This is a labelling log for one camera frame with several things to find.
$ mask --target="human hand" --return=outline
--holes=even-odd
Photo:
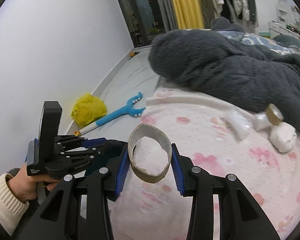
[[[37,197],[36,185],[39,181],[51,182],[47,189],[52,191],[58,184],[59,180],[50,178],[47,174],[28,176],[26,164],[22,166],[18,174],[7,182],[7,185],[12,194],[22,203],[27,200],[35,199]]]

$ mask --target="yellow plastic bag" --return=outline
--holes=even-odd
[[[107,107],[105,103],[100,98],[87,93],[76,101],[71,117],[82,128],[105,116],[106,113]]]

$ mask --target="white puffer jacket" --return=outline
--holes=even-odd
[[[248,6],[248,0],[233,0],[234,11],[238,16],[242,12],[242,19],[250,20],[250,10]]]

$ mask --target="black device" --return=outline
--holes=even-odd
[[[105,166],[109,159],[119,156],[125,142],[98,138],[88,140],[76,135],[58,135],[62,108],[57,101],[43,104],[39,138],[30,141],[27,152],[27,174],[48,174],[61,179],[66,174],[76,174]],[[87,150],[72,151],[84,147]]]
[[[234,174],[212,176],[172,144],[172,168],[177,189],[192,196],[187,240],[213,239],[213,194],[219,196],[220,240],[279,240],[262,208]],[[87,195],[87,239],[114,240],[107,198],[116,200],[129,168],[127,144],[119,157],[91,175],[66,175],[28,222],[20,240],[80,240],[81,195]]]

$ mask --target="person's arm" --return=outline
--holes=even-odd
[[[52,190],[57,184],[48,175],[27,176],[26,165],[23,165],[15,177],[8,173],[0,176],[0,239],[9,239],[7,237],[13,234],[29,207],[28,200],[37,197],[35,188],[39,181],[52,182],[48,185],[48,190]]]

